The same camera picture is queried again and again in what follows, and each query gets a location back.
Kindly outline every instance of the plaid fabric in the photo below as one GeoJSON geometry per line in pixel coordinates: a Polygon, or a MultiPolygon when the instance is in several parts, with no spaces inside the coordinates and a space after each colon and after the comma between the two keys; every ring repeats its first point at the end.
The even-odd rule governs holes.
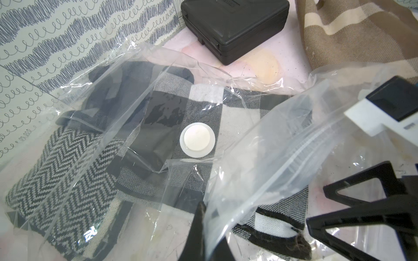
{"type": "Polygon", "coordinates": [[[418,22],[409,9],[393,0],[296,0],[296,9],[312,69],[388,63],[418,82],[418,22]]]}
{"type": "MultiPolygon", "coordinates": [[[[105,69],[91,72],[91,80],[97,79],[105,69]]],[[[48,240],[68,260],[76,257],[102,260],[116,243],[132,203],[157,209],[162,203],[174,211],[195,212],[215,167],[211,163],[180,164],[160,172],[166,160],[190,158],[179,144],[180,133],[186,126],[194,122],[209,125],[215,133],[216,144],[201,159],[220,156],[261,117],[289,98],[223,86],[193,85],[193,75],[187,69],[126,62],[95,85],[82,110],[66,112],[57,120],[57,124],[63,126],[59,130],[67,134],[51,137],[49,142],[57,145],[53,150],[48,145],[44,150],[46,156],[42,156],[34,170],[9,193],[7,203],[19,211],[19,215],[11,215],[12,221],[17,218],[22,223],[29,218],[43,200],[40,195],[45,197],[48,189],[60,180],[66,181],[62,189],[68,188],[71,177],[62,177],[68,170],[60,168],[60,164],[70,168],[113,124],[118,111],[124,111],[153,82],[156,82],[153,90],[121,127],[114,142],[108,145],[109,149],[102,152],[103,157],[97,158],[97,164],[77,183],[70,194],[74,199],[65,203],[65,214],[58,216],[58,230],[53,229],[48,240]],[[26,182],[34,173],[39,182],[26,182]],[[51,184],[45,187],[42,180],[46,178],[51,184]],[[36,195],[28,193],[33,187],[36,195]],[[94,199],[99,204],[91,214],[88,202],[93,200],[92,195],[100,198],[94,199]]],[[[276,204],[260,206],[250,221],[234,228],[234,232],[282,257],[306,257],[304,247],[308,246],[309,253],[309,245],[295,229],[304,226],[307,194],[305,189],[276,204]]],[[[62,195],[52,197],[52,202],[43,207],[42,213],[46,213],[47,218],[37,218],[34,223],[35,231],[42,235],[47,233],[52,214],[61,204],[59,196],[62,195]]]]}
{"type": "Polygon", "coordinates": [[[105,170],[122,140],[114,139],[73,186],[100,135],[58,128],[34,168],[6,196],[17,227],[46,236],[67,260],[103,260],[116,244],[132,203],[116,198],[105,170]]]}
{"type": "Polygon", "coordinates": [[[118,197],[153,207],[163,203],[194,213],[214,173],[212,164],[196,164],[194,172],[199,173],[198,177],[191,174],[193,169],[188,165],[174,167],[168,184],[168,172],[158,173],[166,160],[191,158],[180,148],[181,131],[195,122],[209,125],[216,143],[201,160],[219,156],[262,115],[288,98],[223,86],[192,85],[167,73],[151,94],[136,138],[127,145],[126,154],[109,166],[118,176],[118,197]]]}

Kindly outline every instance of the black and white checkered blanket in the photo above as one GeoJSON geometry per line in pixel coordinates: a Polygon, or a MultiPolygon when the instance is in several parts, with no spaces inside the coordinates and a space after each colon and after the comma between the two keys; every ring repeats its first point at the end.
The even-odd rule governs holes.
{"type": "MultiPolygon", "coordinates": [[[[105,69],[91,72],[91,80],[97,79],[105,69]]],[[[55,145],[46,146],[35,168],[8,194],[8,205],[19,212],[11,217],[21,220],[31,217],[31,228],[42,235],[48,231],[48,240],[68,260],[76,256],[102,260],[115,244],[132,203],[157,209],[164,204],[194,213],[197,203],[203,200],[208,180],[214,174],[211,163],[184,164],[170,172],[160,171],[166,160],[190,158],[178,142],[186,126],[194,122],[209,125],[215,133],[216,144],[202,159],[217,157],[273,107],[288,98],[287,95],[194,84],[193,74],[184,68],[125,62],[95,85],[82,110],[69,111],[57,121],[63,127],[48,142],[56,140],[55,145]],[[86,150],[80,146],[92,144],[114,123],[118,113],[132,104],[151,83],[155,83],[153,90],[106,147],[109,151],[105,149],[101,153],[103,157],[97,158],[90,167],[97,168],[92,170],[94,177],[110,180],[106,189],[103,190],[102,184],[77,183],[80,191],[71,191],[64,203],[65,214],[60,212],[58,222],[53,225],[60,224],[59,235],[54,229],[49,230],[51,219],[33,219],[33,210],[41,209],[40,213],[54,216],[61,202],[40,207],[49,195],[48,189],[57,186],[60,180],[70,182],[72,177],[68,176],[68,168],[86,150]],[[88,142],[81,138],[84,136],[90,137],[88,142]],[[66,165],[62,168],[40,167],[48,166],[45,164],[47,159],[52,166],[62,161],[66,165]],[[54,177],[50,179],[48,189],[42,183],[46,177],[54,177]],[[37,191],[28,193],[33,188],[37,191]],[[87,199],[92,195],[97,195],[96,204],[88,205],[87,199]],[[77,223],[75,219],[65,217],[85,221],[77,223]]],[[[69,182],[61,185],[65,188],[69,182]]],[[[305,189],[276,204],[260,206],[250,221],[237,225],[234,232],[281,257],[309,258],[310,247],[300,233],[304,226],[307,195],[305,189]]]]}

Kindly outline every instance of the clear plastic bag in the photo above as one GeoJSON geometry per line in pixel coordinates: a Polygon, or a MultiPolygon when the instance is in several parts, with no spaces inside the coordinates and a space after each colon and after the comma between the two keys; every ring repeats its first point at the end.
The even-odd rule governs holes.
{"type": "MultiPolygon", "coordinates": [[[[369,137],[359,130],[348,136],[336,146],[322,164],[317,176],[309,184],[310,198],[314,198],[308,207],[307,216],[316,216],[324,213],[338,211],[347,206],[325,198],[323,186],[361,172],[383,161],[389,160],[397,174],[406,173],[410,166],[393,146],[387,133],[382,132],[375,137],[369,137]]],[[[416,174],[409,169],[408,175],[416,174]]],[[[358,184],[341,194],[362,199],[375,201],[385,198],[384,191],[377,179],[358,184]]],[[[332,235],[349,242],[356,248],[378,258],[379,260],[403,260],[403,254],[396,240],[396,235],[389,227],[383,225],[334,228],[332,235]]],[[[312,247],[313,259],[319,259],[334,253],[321,242],[308,239],[312,247]]]]}
{"type": "MultiPolygon", "coordinates": [[[[5,249],[23,245],[28,251],[19,253],[27,257],[21,260],[151,257],[146,246],[157,236],[142,228],[163,223],[167,207],[183,213],[180,222],[190,218],[210,177],[204,165],[197,182],[177,176],[174,168],[164,170],[166,160],[186,157],[178,150],[179,132],[191,122],[206,122],[223,135],[207,156],[215,157],[231,137],[297,93],[283,80],[265,89],[274,89],[271,93],[251,90],[262,86],[254,79],[237,79],[250,83],[236,86],[219,69],[147,44],[79,81],[61,97],[69,106],[60,117],[1,172],[4,224],[12,238],[5,249]],[[277,89],[286,93],[274,94],[277,89]],[[227,128],[230,124],[239,128],[227,128]],[[192,192],[189,185],[197,192],[192,200],[178,200],[175,195],[192,192]],[[128,237],[140,238],[141,249],[127,243],[125,229],[128,237]]],[[[5,256],[16,258],[11,251],[5,256]]]]}
{"type": "Polygon", "coordinates": [[[276,106],[228,148],[206,198],[206,257],[227,231],[248,222],[258,205],[305,188],[331,150],[358,130],[343,112],[362,89],[373,90],[390,76],[391,68],[373,64],[313,73],[310,89],[276,106]]]}

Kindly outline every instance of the black box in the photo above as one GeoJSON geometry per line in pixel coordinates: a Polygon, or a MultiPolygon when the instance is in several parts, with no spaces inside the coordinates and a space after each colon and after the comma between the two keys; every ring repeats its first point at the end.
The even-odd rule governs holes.
{"type": "Polygon", "coordinates": [[[228,65],[280,32],[289,13],[287,0],[186,0],[187,27],[228,65]]]}

